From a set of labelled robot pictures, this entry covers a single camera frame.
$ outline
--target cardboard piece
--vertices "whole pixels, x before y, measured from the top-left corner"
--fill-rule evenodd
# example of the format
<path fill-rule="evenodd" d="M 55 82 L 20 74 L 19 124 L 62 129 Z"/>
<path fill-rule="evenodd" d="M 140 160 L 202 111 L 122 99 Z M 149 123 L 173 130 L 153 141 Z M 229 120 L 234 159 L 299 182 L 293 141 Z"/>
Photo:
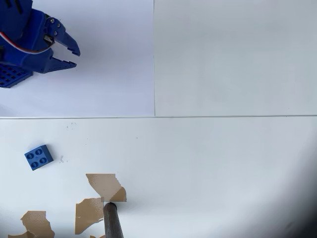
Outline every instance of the cardboard piece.
<path fill-rule="evenodd" d="M 35 238 L 35 235 L 27 231 L 21 235 L 16 235 L 16 236 L 8 235 L 8 238 Z"/>
<path fill-rule="evenodd" d="M 76 203 L 75 234 L 81 234 L 94 223 L 104 219 L 104 203 L 100 198 L 87 198 Z"/>
<path fill-rule="evenodd" d="M 46 219 L 46 211 L 27 211 L 21 218 L 26 230 L 35 237 L 54 238 L 50 222 Z"/>
<path fill-rule="evenodd" d="M 105 202 L 126 202 L 126 191 L 115 174 L 86 174 L 88 182 Z"/>

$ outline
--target white surface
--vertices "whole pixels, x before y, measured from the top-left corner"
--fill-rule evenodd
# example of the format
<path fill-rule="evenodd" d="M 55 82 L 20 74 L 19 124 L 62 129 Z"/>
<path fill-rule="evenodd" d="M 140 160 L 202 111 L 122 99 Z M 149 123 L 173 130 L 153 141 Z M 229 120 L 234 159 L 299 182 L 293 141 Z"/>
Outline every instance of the white surface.
<path fill-rule="evenodd" d="M 316 11 L 311 0 L 156 0 L 156 115 L 317 114 Z"/>
<path fill-rule="evenodd" d="M 315 204 L 316 134 L 312 117 L 2 119 L 0 237 L 27 210 L 55 238 L 102 235 L 74 235 L 75 203 L 98 197 L 85 173 L 117 174 L 127 238 L 283 237 Z M 32 171 L 23 154 L 42 143 L 54 162 Z"/>
<path fill-rule="evenodd" d="M 0 89 L 0 117 L 153 116 L 153 0 L 34 0 L 61 20 L 81 56 L 77 67 Z"/>

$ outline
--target metal rod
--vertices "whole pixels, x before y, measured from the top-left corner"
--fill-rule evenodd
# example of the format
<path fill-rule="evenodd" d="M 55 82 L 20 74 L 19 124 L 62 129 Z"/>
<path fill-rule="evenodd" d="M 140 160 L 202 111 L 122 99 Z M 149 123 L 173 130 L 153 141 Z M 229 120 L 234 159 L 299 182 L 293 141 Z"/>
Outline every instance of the metal rod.
<path fill-rule="evenodd" d="M 114 203 L 105 205 L 104 218 L 106 238 L 123 238 L 117 206 Z"/>

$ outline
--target white paper sheet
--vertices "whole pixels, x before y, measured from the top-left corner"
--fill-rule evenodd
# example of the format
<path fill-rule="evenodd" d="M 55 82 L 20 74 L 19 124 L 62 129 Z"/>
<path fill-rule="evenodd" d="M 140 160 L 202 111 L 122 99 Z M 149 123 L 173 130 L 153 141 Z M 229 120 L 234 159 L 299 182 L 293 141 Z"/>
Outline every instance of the white paper sheet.
<path fill-rule="evenodd" d="M 81 56 L 77 67 L 0 89 L 0 117 L 153 116 L 153 0 L 34 0 L 61 20 Z"/>
<path fill-rule="evenodd" d="M 311 0 L 156 0 L 156 115 L 317 114 L 316 12 Z"/>

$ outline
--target lego stud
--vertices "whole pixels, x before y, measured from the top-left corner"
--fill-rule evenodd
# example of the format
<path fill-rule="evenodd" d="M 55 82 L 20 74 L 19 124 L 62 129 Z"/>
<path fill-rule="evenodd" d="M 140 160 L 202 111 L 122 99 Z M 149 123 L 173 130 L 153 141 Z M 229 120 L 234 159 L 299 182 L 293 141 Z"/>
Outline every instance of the lego stud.
<path fill-rule="evenodd" d="M 33 162 L 33 163 L 31 164 L 31 167 L 32 167 L 32 168 L 36 168 L 38 165 L 39 165 L 38 162 Z"/>
<path fill-rule="evenodd" d="M 36 154 L 36 155 L 42 154 L 42 150 L 40 150 L 40 149 L 36 150 L 36 151 L 35 151 L 35 154 Z"/>
<path fill-rule="evenodd" d="M 26 158 L 27 158 L 28 160 L 31 160 L 31 159 L 34 158 L 34 155 L 33 155 L 32 153 L 30 153 L 30 154 L 28 154 L 28 155 L 26 156 Z"/>
<path fill-rule="evenodd" d="M 40 159 L 40 163 L 41 163 L 41 164 L 46 163 L 46 161 L 47 161 L 47 159 L 46 159 L 46 158 L 42 158 L 42 159 Z"/>

